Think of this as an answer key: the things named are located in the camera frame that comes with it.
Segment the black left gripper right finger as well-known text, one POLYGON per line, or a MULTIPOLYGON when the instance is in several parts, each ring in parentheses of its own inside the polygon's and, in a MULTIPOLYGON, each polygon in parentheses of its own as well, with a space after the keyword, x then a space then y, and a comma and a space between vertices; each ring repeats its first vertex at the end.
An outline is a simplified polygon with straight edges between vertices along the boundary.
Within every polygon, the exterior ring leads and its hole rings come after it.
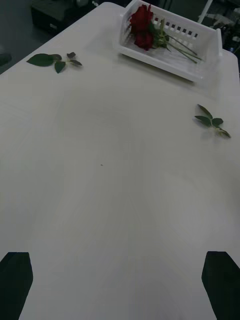
POLYGON ((240 319, 240 268, 225 251, 208 251, 201 280, 218 320, 240 319))

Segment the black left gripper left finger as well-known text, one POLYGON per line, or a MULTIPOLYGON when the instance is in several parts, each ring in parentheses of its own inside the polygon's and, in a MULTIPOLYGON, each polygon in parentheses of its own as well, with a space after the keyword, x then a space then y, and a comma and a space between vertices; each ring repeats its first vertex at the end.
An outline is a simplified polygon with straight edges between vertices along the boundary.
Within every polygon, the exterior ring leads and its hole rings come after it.
POLYGON ((8 252, 0 261, 0 319, 18 320, 33 283, 28 252, 8 252))

